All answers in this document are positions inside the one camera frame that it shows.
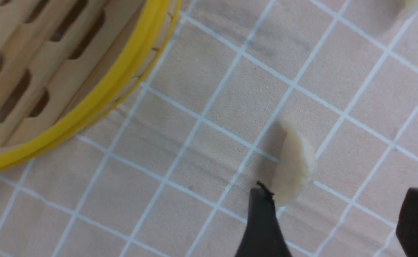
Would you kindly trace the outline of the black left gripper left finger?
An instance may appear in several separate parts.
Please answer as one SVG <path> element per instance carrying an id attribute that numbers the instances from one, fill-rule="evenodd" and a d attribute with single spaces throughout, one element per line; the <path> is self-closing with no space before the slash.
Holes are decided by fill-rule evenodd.
<path id="1" fill-rule="evenodd" d="M 291 257 L 276 218 L 273 193 L 261 182 L 250 189 L 248 221 L 236 257 Z"/>

